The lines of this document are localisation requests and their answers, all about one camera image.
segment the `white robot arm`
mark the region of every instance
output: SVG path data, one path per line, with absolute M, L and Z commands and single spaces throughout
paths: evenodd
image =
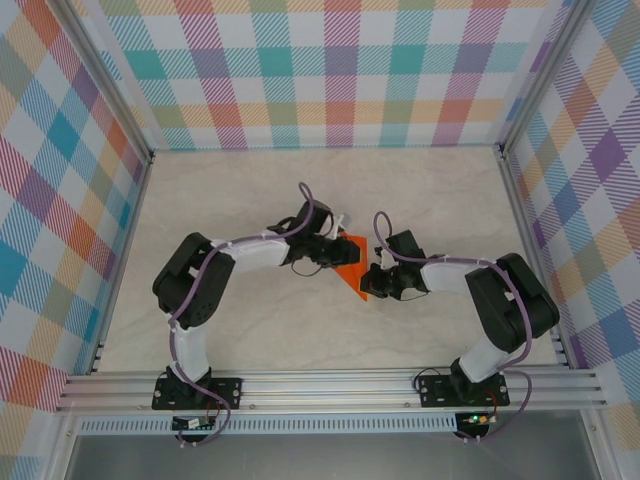
M 187 236 L 165 265 L 153 284 L 160 308 L 173 315 L 183 304 L 192 288 L 203 259 L 213 248 L 220 246 L 201 272 L 195 294 L 189 306 L 171 325 L 174 329 L 174 356 L 170 370 L 180 380 L 180 366 L 187 378 L 198 382 L 210 374 L 203 332 L 205 324 L 215 313 L 232 273 L 244 273 L 263 267 L 292 264 L 307 257 L 322 268 L 337 267 L 360 261 L 359 247 L 338 236 L 344 226 L 344 215 L 334 217 L 326 205 L 314 201 L 313 212 L 307 226 L 295 235 L 274 238 L 275 234 L 292 231 L 303 223 L 309 208 L 305 202 L 296 217 L 288 217 L 268 227 L 255 240 L 228 243 L 209 240 L 200 233 Z
M 401 256 L 426 259 L 409 230 L 386 239 L 389 248 Z M 526 340 L 524 319 L 504 280 L 493 269 L 479 264 L 442 261 L 432 263 L 396 262 L 384 250 L 377 249 L 381 264 L 372 264 L 362 277 L 360 289 L 380 298 L 401 299 L 407 288 L 424 293 L 470 293 L 482 322 L 484 335 L 474 347 L 451 365 L 450 381 L 464 403 L 485 381 L 497 374 L 511 355 Z M 557 325 L 557 306 L 520 255 L 511 253 L 495 263 L 507 272 L 518 290 L 531 323 L 532 337 L 538 338 Z

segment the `orange object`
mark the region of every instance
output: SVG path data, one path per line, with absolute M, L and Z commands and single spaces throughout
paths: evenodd
M 367 267 L 369 266 L 367 263 L 367 239 L 365 237 L 349 235 L 345 232 L 342 232 L 340 235 L 360 247 L 360 261 L 351 265 L 336 267 L 334 270 L 366 302 L 368 295 L 360 291 L 360 279 L 367 273 Z

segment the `aluminum rail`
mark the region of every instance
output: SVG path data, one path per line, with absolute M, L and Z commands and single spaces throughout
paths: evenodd
M 108 67 L 102 60 L 100 52 L 95 48 L 82 20 L 68 0 L 48 0 L 47 4 L 71 40 L 83 65 L 91 74 L 98 90 L 105 98 L 118 123 L 122 126 L 127 138 L 138 155 L 147 161 L 151 160 L 152 146 L 149 145 L 129 105 L 120 93 L 118 85 L 111 76 Z
M 523 367 L 533 381 L 529 410 L 582 410 L 606 407 L 591 370 L 556 365 Z M 214 376 L 244 379 L 240 409 L 234 415 L 313 413 L 465 412 L 473 407 L 421 408 L 413 377 L 420 369 L 308 370 L 287 372 L 230 371 Z M 447 374 L 447 368 L 439 368 Z M 151 409 L 159 373 L 97 373 L 69 377 L 58 405 L 62 415 L 173 415 Z M 511 405 L 518 409 L 526 394 L 522 376 L 506 374 Z M 181 411 L 201 414 L 202 411 Z
M 520 106 L 516 118 L 511 125 L 511 129 L 506 135 L 503 146 L 507 154 L 513 150 L 522 138 L 522 135 L 540 106 L 544 95 L 562 68 L 576 38 L 582 31 L 582 27 L 589 19 L 597 3 L 598 0 L 575 0 L 573 3 L 570 12 L 567 14 L 565 23 L 560 29 L 560 33 L 551 45 L 549 53 L 543 65 L 540 67 L 538 76 Z

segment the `colorful checkered pattern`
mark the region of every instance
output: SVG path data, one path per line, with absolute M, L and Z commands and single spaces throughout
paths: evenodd
M 44 0 L 0 0 L 0 478 L 95 340 L 143 163 Z
M 547 32 L 547 36 L 545 37 L 544 42 L 542 42 L 542 46 L 540 47 L 540 50 L 536 55 L 536 59 L 531 64 L 531 68 L 529 69 L 529 72 L 527 72 L 525 81 L 520 87 L 518 96 L 516 97 L 515 102 L 513 102 L 511 110 L 509 111 L 509 115 L 507 116 L 507 120 L 506 122 L 504 122 L 504 125 L 502 126 L 502 130 L 500 130 L 497 143 L 503 143 L 504 140 L 506 139 L 507 134 L 509 133 L 509 130 L 511 130 L 513 121 L 515 120 L 516 116 L 520 112 L 520 107 L 522 106 L 522 102 L 524 102 L 525 98 L 527 98 L 527 95 L 529 94 L 529 91 L 531 90 L 533 83 L 538 77 L 540 68 L 542 68 L 542 65 L 544 65 L 544 62 L 547 60 L 547 56 L 551 51 L 551 46 L 553 45 L 553 42 L 558 37 L 558 34 L 560 33 L 560 31 L 562 30 L 564 22 L 566 21 L 567 16 L 571 11 L 571 7 L 575 3 L 575 1 L 576 0 L 562 1 L 562 6 L 558 10 L 556 17 L 553 20 L 553 24 L 551 25 L 551 28 Z
M 640 468 L 640 1 L 598 2 L 515 154 L 564 328 Z
M 525 51 L 558 1 L 100 5 L 159 135 L 172 149 L 198 149 L 493 144 L 505 92 L 529 70 Z

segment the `table surface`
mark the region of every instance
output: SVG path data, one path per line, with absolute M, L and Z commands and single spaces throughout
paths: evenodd
M 523 252 L 488 147 L 194 152 L 158 154 L 118 295 L 100 371 L 162 370 L 170 362 L 166 316 L 151 285 L 189 233 L 233 239 L 295 215 L 297 182 L 348 232 L 377 246 L 372 219 L 386 210 L 427 255 L 497 258 Z M 314 265 L 300 262 L 309 272 Z M 265 268 L 232 276 L 208 323 L 215 369 L 444 366 L 482 334 L 468 295 L 364 302 L 333 271 L 313 278 Z M 555 363 L 547 336 L 529 364 Z

